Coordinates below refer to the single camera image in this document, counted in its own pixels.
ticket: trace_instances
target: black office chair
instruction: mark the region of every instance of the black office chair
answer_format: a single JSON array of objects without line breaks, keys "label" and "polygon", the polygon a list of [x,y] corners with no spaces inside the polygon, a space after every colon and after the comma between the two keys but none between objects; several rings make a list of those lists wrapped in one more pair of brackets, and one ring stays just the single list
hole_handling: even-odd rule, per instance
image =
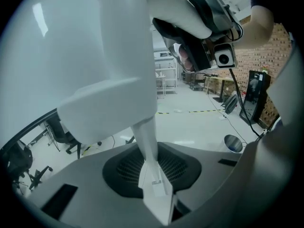
[{"label": "black office chair", "polygon": [[68,154],[71,154],[71,149],[77,145],[77,158],[79,159],[81,143],[78,142],[70,132],[67,133],[64,132],[62,125],[60,123],[59,116],[56,115],[48,119],[47,123],[51,129],[55,141],[57,141],[58,143],[66,143],[70,145],[66,150]]},{"label": "black office chair", "polygon": [[7,167],[7,171],[12,180],[13,187],[15,187],[16,189],[20,189],[21,194],[23,194],[20,188],[20,184],[27,187],[28,185],[26,185],[22,181],[19,181],[20,176],[24,178],[24,173],[26,172],[28,174],[31,181],[29,189],[32,191],[32,188],[37,187],[38,184],[41,183],[40,179],[47,171],[47,169],[49,169],[49,171],[53,171],[53,169],[47,166],[42,171],[36,170],[35,176],[32,176],[29,173],[29,169],[31,168],[33,163],[32,151],[22,141],[20,141],[20,144],[24,145],[24,149],[21,148],[18,142],[15,143],[3,155],[3,162],[4,165]]}]

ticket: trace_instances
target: black rectangular slot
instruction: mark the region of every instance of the black rectangular slot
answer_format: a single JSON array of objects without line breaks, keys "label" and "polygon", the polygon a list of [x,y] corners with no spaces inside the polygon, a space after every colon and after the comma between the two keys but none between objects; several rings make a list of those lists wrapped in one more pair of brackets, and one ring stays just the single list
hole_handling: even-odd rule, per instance
[{"label": "black rectangular slot", "polygon": [[174,222],[175,220],[177,220],[181,217],[183,217],[183,214],[180,213],[179,210],[174,206],[171,222]]},{"label": "black rectangular slot", "polygon": [[78,187],[64,184],[42,207],[42,211],[54,219],[59,219],[71,201]]},{"label": "black rectangular slot", "polygon": [[218,162],[223,165],[228,165],[228,166],[233,166],[233,167],[235,167],[235,165],[237,164],[237,161],[226,160],[226,159],[220,159]]}]

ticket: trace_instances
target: white floor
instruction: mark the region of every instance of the white floor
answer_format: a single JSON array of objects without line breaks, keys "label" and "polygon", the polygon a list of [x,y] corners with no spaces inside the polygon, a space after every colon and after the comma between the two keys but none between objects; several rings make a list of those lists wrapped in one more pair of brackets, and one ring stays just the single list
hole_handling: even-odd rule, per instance
[{"label": "white floor", "polygon": [[[221,104],[212,99],[214,95],[210,94],[209,96],[213,104],[218,109],[222,109]],[[215,110],[210,99],[206,92],[192,91],[188,85],[179,82],[177,94],[167,94],[164,99],[158,100],[158,112],[169,114],[156,114],[155,116],[157,140],[191,148],[221,151],[219,146],[225,135],[232,134],[240,138],[229,122],[220,118],[221,114],[219,112],[189,113],[189,111]],[[257,138],[250,127],[236,113],[231,113],[228,118],[247,143]],[[262,132],[262,128],[257,124],[253,127],[258,133]],[[124,145],[125,141],[129,140],[132,135],[130,128],[125,129],[114,134],[115,142],[111,136],[101,140],[101,146],[93,144],[84,156]],[[34,174],[36,169],[41,171],[47,165],[53,168],[53,172],[47,171],[43,175],[42,181],[77,159],[76,147],[69,155],[65,152],[68,148],[67,145],[59,143],[58,146],[61,151],[58,152],[53,144],[48,146],[49,140],[47,135],[31,147],[34,158],[30,169],[31,174]],[[28,176],[23,181],[27,185],[30,184]],[[25,196],[30,194],[27,187],[21,186],[21,189]]]}]

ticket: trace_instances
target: red brick wall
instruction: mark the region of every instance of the red brick wall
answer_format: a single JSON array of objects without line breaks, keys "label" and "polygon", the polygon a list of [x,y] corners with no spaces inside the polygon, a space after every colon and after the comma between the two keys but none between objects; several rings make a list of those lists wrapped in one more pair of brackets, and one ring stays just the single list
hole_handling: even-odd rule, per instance
[{"label": "red brick wall", "polygon": [[[250,21],[250,16],[241,21],[242,24]],[[241,91],[247,90],[249,70],[262,71],[266,67],[274,82],[278,73],[285,65],[291,51],[289,35],[281,24],[275,24],[269,42],[256,49],[236,50],[237,68],[233,69]],[[215,70],[219,77],[231,77],[228,70]],[[260,120],[267,126],[277,115],[277,110],[270,98],[267,98]]]}]

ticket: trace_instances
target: person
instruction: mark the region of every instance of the person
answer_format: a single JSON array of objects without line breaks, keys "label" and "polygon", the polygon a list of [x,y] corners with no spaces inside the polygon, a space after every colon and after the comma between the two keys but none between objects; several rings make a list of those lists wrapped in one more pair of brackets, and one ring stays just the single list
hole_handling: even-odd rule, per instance
[{"label": "person", "polygon": [[[290,9],[295,9],[292,0],[250,0],[251,18],[248,23],[243,25],[244,35],[233,43],[235,49],[253,49],[266,44],[274,28],[275,23],[282,23],[288,32],[292,32],[294,21],[290,20]],[[238,38],[238,33],[232,29],[234,38]],[[187,70],[193,71],[194,68],[187,52],[183,47],[179,48],[180,59]]]},{"label": "person", "polygon": [[253,78],[249,83],[251,90],[249,90],[249,92],[247,92],[247,93],[250,94],[248,100],[251,101],[252,104],[255,103],[256,86],[257,86],[258,82],[259,81],[256,78]]}]

